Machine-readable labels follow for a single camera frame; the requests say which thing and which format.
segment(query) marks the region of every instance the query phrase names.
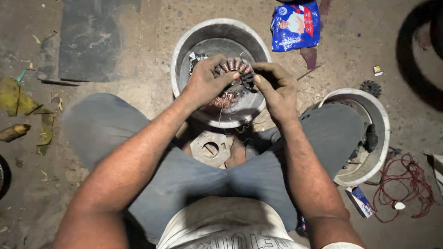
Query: man's right hand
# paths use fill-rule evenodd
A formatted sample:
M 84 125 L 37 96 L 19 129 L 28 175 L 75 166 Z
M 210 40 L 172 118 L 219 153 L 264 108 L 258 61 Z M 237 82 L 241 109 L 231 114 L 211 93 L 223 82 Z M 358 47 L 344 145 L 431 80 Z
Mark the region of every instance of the man's right hand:
M 277 63 L 260 62 L 253 66 L 254 82 L 266 100 L 266 106 L 277 125 L 298 119 L 297 81 Z

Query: black tire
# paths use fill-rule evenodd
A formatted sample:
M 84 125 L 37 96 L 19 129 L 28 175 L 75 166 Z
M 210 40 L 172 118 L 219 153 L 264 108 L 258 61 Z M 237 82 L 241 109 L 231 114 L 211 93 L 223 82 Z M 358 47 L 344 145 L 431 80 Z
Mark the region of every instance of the black tire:
M 436 3 L 431 18 L 431 42 L 435 52 L 443 59 L 443 0 Z

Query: hand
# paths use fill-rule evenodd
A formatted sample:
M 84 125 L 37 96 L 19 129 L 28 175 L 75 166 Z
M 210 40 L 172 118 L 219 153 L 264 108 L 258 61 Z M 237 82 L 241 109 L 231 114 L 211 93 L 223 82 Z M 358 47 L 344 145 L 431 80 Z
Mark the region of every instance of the hand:
M 222 90 L 232 81 L 240 77 L 237 72 L 226 73 L 217 79 L 214 78 L 214 70 L 226 57 L 218 54 L 199 61 L 189 78 L 180 96 L 186 96 L 193 110 L 209 104 Z
M 298 120 L 297 81 L 277 63 L 253 65 L 254 82 L 266 100 L 269 113 L 277 125 Z

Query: small gear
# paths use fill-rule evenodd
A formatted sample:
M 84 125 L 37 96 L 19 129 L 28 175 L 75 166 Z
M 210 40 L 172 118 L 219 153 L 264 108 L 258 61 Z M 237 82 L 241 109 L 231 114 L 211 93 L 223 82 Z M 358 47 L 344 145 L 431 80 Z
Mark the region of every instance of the small gear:
M 365 91 L 375 98 L 380 97 L 381 87 L 379 84 L 375 83 L 372 80 L 367 80 L 360 85 L 360 90 Z

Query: gray bowl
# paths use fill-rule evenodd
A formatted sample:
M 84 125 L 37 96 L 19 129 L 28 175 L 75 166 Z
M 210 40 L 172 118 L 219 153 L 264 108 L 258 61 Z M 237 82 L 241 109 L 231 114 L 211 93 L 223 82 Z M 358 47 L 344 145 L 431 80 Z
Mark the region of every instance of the gray bowl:
M 271 55 L 259 35 L 246 24 L 228 18 L 204 21 L 186 32 L 175 46 L 171 62 L 171 86 L 178 97 L 189 79 L 189 55 L 224 54 L 250 63 L 271 62 Z M 251 122 L 265 108 L 263 95 L 248 93 L 221 114 L 209 115 L 200 110 L 192 117 L 217 128 L 234 128 Z

